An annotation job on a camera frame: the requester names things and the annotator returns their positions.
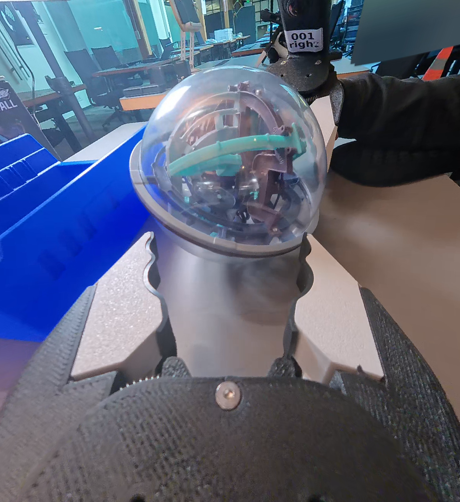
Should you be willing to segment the dark blue maze ball box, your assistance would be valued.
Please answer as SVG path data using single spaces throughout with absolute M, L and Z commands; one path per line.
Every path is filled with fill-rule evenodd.
M 0 79 L 0 144 L 23 134 L 31 135 L 57 160 L 60 159 L 12 86 Z

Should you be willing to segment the blue plastic bin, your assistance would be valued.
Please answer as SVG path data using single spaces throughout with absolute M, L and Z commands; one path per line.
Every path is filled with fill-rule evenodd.
M 129 160 L 144 129 L 79 161 L 28 134 L 0 144 L 0 339 L 43 341 L 139 238 Z

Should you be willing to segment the clear plastic maze ball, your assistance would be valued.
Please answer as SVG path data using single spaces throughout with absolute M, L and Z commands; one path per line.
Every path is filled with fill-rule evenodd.
M 264 259 L 299 248 L 328 172 L 319 122 L 281 76 L 243 66 L 184 78 L 129 161 L 148 213 L 195 248 Z

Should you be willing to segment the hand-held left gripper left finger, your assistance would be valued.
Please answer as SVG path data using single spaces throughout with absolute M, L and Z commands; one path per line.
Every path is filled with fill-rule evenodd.
M 71 370 L 74 380 L 107 372 L 140 381 L 176 354 L 167 305 L 158 292 L 155 234 L 146 232 L 97 281 Z

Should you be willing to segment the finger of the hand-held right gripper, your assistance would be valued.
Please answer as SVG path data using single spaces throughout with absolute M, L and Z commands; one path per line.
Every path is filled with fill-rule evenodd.
M 312 112 L 319 123 L 326 149 L 327 170 L 329 171 L 335 141 L 338 138 L 338 127 L 335 125 L 331 99 L 328 96 L 317 98 L 312 103 Z

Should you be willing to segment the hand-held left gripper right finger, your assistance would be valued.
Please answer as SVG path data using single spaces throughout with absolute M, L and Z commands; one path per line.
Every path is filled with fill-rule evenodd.
M 356 279 L 307 233 L 299 260 L 288 353 L 302 377 L 328 385 L 341 371 L 381 380 L 384 372 Z

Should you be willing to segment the long wooden table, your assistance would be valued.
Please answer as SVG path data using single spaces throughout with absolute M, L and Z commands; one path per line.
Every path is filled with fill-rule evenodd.
M 149 87 L 152 93 L 171 89 L 196 71 L 178 56 L 124 62 L 111 46 L 92 52 L 100 69 L 91 71 L 87 89 L 96 96 L 113 95 L 115 100 L 150 92 L 142 87 Z

